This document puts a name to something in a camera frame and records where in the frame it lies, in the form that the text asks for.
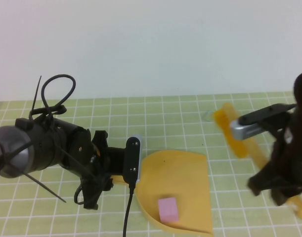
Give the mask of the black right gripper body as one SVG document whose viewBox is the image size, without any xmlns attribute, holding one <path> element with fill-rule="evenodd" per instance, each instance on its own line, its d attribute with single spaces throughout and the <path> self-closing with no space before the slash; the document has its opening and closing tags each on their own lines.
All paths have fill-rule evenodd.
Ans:
<svg viewBox="0 0 302 237">
<path fill-rule="evenodd" d="M 302 109 L 289 115 L 281 131 L 266 121 L 264 128 L 276 138 L 264 168 L 264 189 L 302 190 Z"/>
</svg>

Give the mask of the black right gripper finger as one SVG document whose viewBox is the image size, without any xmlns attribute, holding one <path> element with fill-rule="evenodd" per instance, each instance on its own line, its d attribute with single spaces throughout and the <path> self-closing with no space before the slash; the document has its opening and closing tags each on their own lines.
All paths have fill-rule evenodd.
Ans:
<svg viewBox="0 0 302 237">
<path fill-rule="evenodd" d="M 302 201 L 301 194 L 302 187 L 271 189 L 271 198 L 277 206 L 282 206 L 287 202 L 296 205 Z"/>
<path fill-rule="evenodd" d="M 272 186 L 272 170 L 262 169 L 257 174 L 249 178 L 248 188 L 252 191 L 254 196 L 260 195 L 264 190 L 270 190 Z"/>
</svg>

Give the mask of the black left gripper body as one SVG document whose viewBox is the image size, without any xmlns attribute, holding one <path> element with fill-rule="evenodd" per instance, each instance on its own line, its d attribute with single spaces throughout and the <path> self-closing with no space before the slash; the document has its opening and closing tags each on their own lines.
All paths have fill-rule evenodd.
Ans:
<svg viewBox="0 0 302 237">
<path fill-rule="evenodd" d="M 67 136 L 66 153 L 64 168 L 82 179 L 95 179 L 109 168 L 106 151 L 92 143 L 88 129 L 77 128 Z"/>
</svg>

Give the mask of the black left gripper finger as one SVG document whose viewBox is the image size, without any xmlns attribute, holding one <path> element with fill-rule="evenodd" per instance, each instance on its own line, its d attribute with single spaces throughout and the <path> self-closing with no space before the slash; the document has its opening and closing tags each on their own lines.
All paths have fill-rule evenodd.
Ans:
<svg viewBox="0 0 302 237">
<path fill-rule="evenodd" d="M 108 133 L 106 130 L 96 130 L 92 143 L 98 148 L 100 153 L 105 153 L 108 148 L 107 143 Z"/>
<path fill-rule="evenodd" d="M 103 191 L 110 191 L 113 188 L 113 179 L 98 179 L 83 181 L 84 209 L 98 209 L 98 199 Z"/>
</svg>

